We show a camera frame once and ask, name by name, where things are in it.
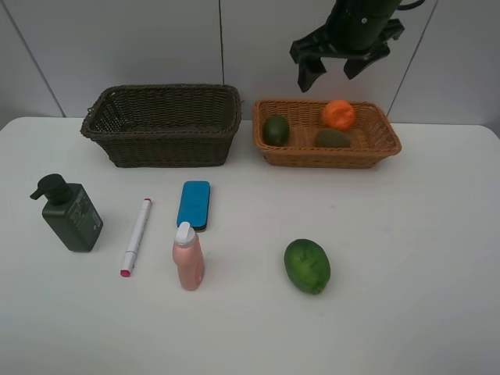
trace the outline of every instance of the dark green pump bottle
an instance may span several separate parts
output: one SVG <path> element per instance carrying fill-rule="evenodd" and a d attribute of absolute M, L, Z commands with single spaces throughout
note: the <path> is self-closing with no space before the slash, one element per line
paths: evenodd
<path fill-rule="evenodd" d="M 101 217 L 80 184 L 68 184 L 59 174 L 49 174 L 38 181 L 30 196 L 48 199 L 41 212 L 47 224 L 72 252 L 89 252 L 102 229 Z"/>

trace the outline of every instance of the wicker basket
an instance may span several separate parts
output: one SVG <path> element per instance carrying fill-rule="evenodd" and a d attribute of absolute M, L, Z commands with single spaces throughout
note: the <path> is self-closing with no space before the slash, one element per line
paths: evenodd
<path fill-rule="evenodd" d="M 351 102 L 355 124 L 348 132 L 351 148 L 317 148 L 314 138 L 323 128 L 322 112 L 328 102 L 314 100 L 261 100 L 253 110 L 253 141 L 269 164 L 329 168 L 370 168 L 401 151 L 401 143 L 382 110 L 367 102 Z M 266 145 L 263 125 L 272 115 L 282 115 L 290 124 L 284 147 Z"/>
<path fill-rule="evenodd" d="M 120 167 L 220 166 L 240 121 L 231 86 L 117 86 L 89 109 L 81 133 Z"/>

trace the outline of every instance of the white marker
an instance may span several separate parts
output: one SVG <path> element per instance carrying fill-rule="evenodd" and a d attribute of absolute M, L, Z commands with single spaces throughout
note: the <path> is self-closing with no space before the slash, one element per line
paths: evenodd
<path fill-rule="evenodd" d="M 135 259 L 138 258 L 139 246 L 141 245 L 142 234 L 144 233 L 144 228 L 146 228 L 150 210 L 151 199 L 146 198 L 142 202 L 141 211 L 139 211 L 139 217 L 135 222 L 134 231 L 132 232 L 132 238 L 125 252 L 125 258 L 123 258 L 123 265 L 120 271 L 120 275 L 123 277 L 129 277 L 134 268 Z"/>

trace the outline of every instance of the blue eraser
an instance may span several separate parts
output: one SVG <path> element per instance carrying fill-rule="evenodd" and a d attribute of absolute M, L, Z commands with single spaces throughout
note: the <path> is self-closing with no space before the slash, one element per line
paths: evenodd
<path fill-rule="evenodd" d="M 187 181 L 180 197 L 177 226 L 187 221 L 194 230 L 206 229 L 209 218 L 210 184 L 208 181 Z"/>

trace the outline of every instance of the white bottle cap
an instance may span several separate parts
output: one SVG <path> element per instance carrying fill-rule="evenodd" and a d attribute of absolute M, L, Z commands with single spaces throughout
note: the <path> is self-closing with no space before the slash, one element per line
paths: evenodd
<path fill-rule="evenodd" d="M 184 221 L 180 224 L 179 229 L 177 230 L 175 243 L 180 247 L 186 248 L 195 242 L 195 235 L 195 230 L 187 221 Z"/>

